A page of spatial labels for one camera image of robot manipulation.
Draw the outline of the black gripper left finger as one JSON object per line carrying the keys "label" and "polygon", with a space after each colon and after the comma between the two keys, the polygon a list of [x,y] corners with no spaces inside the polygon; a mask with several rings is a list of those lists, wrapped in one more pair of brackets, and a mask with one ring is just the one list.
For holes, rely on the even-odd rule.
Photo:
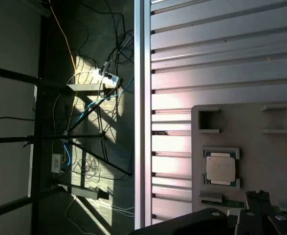
{"label": "black gripper left finger", "polygon": [[227,235],[227,216],[206,208],[130,232],[131,235]]}

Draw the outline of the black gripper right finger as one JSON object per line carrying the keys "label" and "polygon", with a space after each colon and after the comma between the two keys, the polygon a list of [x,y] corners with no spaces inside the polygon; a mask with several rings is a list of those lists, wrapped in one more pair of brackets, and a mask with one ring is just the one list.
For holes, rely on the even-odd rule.
{"label": "black gripper right finger", "polygon": [[287,235],[287,215],[275,209],[266,191],[247,191],[238,215],[236,235]]}

